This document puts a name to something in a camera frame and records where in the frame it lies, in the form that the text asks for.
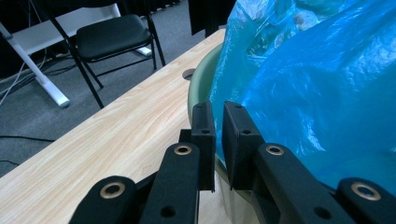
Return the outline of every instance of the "wooden table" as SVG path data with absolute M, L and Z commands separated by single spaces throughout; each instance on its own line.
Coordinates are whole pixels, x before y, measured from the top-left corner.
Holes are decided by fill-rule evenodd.
M 190 128 L 182 74 L 223 37 L 217 31 L 0 178 L 0 223 L 67 223 L 99 180 L 137 183 L 156 172 L 180 129 Z M 201 192 L 199 222 L 228 223 L 223 207 L 219 188 Z

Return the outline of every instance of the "trash bag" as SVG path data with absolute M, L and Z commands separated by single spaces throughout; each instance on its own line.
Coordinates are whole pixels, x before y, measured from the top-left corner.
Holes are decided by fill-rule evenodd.
M 329 2 L 235 4 L 210 94 L 217 130 L 235 101 L 319 181 L 396 195 L 396 5 Z

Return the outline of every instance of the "gray carpet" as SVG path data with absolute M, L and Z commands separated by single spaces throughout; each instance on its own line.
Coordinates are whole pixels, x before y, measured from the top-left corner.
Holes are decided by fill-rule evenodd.
M 152 17 L 167 63 L 204 39 L 204 32 L 191 35 L 187 0 L 162 9 Z M 134 57 L 134 54 L 128 53 L 96 63 L 92 68 L 95 72 L 100 72 L 116 63 L 129 61 L 131 57 Z M 157 64 L 161 68 L 159 57 L 157 59 Z M 61 61 L 47 70 L 46 74 L 72 64 L 73 60 Z M 105 87 L 99 90 L 99 95 L 104 104 L 108 105 L 153 72 L 152 61 L 146 61 L 100 77 Z M 40 85 L 33 81 L 10 94 L 0 106 L 0 135 L 56 140 L 99 111 L 98 104 L 76 67 L 58 76 L 49 76 L 49 79 L 69 98 L 71 105 L 67 108 L 58 107 Z M 11 85 L 12 81 L 13 78 L 6 82 L 3 80 L 0 91 Z M 17 166 L 12 162 L 22 163 L 48 144 L 50 143 L 27 139 L 0 139 L 0 176 Z

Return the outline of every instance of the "black cable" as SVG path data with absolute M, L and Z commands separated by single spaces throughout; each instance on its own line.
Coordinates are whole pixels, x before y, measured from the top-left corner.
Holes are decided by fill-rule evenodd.
M 16 163 L 14 161 L 0 161 L 0 162 L 8 162 L 8 163 L 11 163 L 11 164 L 16 165 L 16 166 L 20 165 L 19 163 Z
M 0 138 L 22 138 L 22 139 L 29 139 L 29 140 L 42 141 L 42 142 L 55 142 L 55 140 L 49 140 L 45 138 L 25 137 L 25 136 L 0 135 Z

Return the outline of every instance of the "white cable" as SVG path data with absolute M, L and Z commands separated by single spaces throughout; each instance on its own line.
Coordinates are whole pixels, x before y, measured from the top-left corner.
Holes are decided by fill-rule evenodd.
M 4 95 L 3 99 L 1 99 L 0 106 L 3 104 L 4 100 L 6 100 L 6 97 L 7 97 L 8 93 L 11 91 L 12 87 L 13 87 L 13 86 L 15 85 L 15 83 L 18 81 L 18 78 L 19 78 L 20 75 L 21 75 L 21 72 L 22 72 L 22 68 L 23 68 L 23 67 L 24 67 L 24 63 L 22 64 L 21 69 L 20 69 L 20 72 L 18 73 L 17 78 L 15 78 L 14 83 L 12 83 L 12 85 L 8 88 L 8 91 L 6 92 L 6 95 Z

